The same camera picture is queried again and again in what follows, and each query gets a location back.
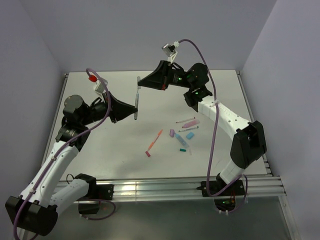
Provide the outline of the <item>clear white pen cap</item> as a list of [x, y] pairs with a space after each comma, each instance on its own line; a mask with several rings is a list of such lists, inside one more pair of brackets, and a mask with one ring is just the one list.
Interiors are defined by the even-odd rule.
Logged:
[[139, 85], [140, 80], [141, 80], [141, 77], [140, 77], [140, 76], [137, 76], [136, 81], [137, 81], [137, 89], [138, 89], [138, 90], [141, 89], [141, 86]]

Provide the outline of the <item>grey blue-tip pen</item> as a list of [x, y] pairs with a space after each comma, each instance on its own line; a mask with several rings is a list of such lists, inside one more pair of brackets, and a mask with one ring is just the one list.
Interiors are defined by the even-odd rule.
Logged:
[[139, 89], [137, 90], [136, 96], [135, 96], [135, 108], [137, 111], [134, 113], [134, 120], [136, 121], [138, 119], [138, 108], [139, 108]]

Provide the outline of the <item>orange pen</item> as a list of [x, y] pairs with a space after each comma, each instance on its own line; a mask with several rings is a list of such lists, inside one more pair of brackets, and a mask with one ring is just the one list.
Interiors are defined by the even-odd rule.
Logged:
[[155, 139], [151, 142], [151, 144], [149, 145], [147, 151], [150, 151], [150, 150], [151, 150], [151, 148], [152, 148], [153, 145], [156, 143], [156, 141], [158, 140], [158, 138], [160, 137], [160, 135], [162, 134], [162, 132], [163, 132], [163, 129], [161, 129], [161, 130], [157, 133]]

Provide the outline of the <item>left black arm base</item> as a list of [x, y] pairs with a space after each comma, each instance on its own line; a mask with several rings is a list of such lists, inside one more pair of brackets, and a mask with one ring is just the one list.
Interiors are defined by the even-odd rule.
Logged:
[[106, 204], [111, 204], [114, 193], [114, 185], [107, 184], [101, 185], [98, 184], [95, 189], [81, 197], [78, 203], [78, 212], [81, 215], [95, 215], [99, 210], [103, 209], [103, 206]]

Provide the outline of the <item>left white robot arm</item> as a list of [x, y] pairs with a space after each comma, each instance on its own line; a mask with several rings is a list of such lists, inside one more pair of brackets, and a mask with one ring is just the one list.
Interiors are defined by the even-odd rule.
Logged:
[[61, 128], [49, 156], [30, 184], [18, 197], [10, 196], [5, 208], [13, 224], [15, 239], [17, 229], [46, 236], [54, 228], [59, 215], [77, 200], [98, 199], [95, 177], [80, 173], [70, 184], [54, 192], [63, 173], [85, 145], [90, 131], [89, 124], [110, 118], [116, 123], [138, 112], [128, 103], [103, 93], [91, 105], [80, 95], [67, 97], [63, 104]]

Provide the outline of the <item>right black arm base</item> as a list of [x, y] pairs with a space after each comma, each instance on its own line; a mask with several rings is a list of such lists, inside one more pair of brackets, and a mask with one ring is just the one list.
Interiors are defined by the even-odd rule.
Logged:
[[[219, 191], [227, 187], [222, 193], [217, 195]], [[216, 195], [217, 197], [238, 197], [245, 194], [245, 186], [241, 179], [238, 179], [230, 186], [224, 184], [222, 180], [210, 180], [209, 190], [211, 195]]]

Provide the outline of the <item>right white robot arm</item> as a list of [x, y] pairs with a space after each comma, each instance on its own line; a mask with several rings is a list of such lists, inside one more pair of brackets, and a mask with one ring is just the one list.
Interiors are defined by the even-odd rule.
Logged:
[[230, 161], [218, 174], [217, 191], [229, 194], [233, 181], [245, 169], [267, 151], [263, 125], [251, 122], [218, 101], [206, 84], [210, 73], [203, 63], [195, 63], [185, 71], [180, 65], [162, 60], [157, 68], [137, 82], [138, 86], [155, 90], [166, 90], [170, 85], [187, 88], [184, 93], [186, 104], [198, 113], [214, 121], [214, 128], [221, 128], [232, 140]]

